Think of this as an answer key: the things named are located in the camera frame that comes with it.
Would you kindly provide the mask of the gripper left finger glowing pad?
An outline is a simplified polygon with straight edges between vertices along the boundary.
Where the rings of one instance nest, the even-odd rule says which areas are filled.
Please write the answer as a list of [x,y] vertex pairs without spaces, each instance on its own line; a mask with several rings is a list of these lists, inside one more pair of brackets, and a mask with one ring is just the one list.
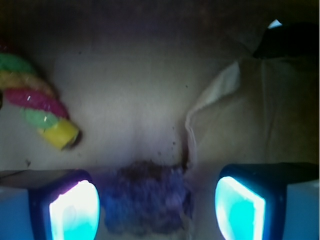
[[2,240],[93,240],[99,221],[98,190],[85,170],[0,173]]

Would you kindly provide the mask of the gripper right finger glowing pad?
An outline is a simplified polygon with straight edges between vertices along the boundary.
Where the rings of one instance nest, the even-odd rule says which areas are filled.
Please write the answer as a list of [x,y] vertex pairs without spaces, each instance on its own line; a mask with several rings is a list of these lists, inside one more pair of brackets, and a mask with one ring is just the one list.
[[317,240],[320,170],[314,163],[228,164],[215,187],[226,240]]

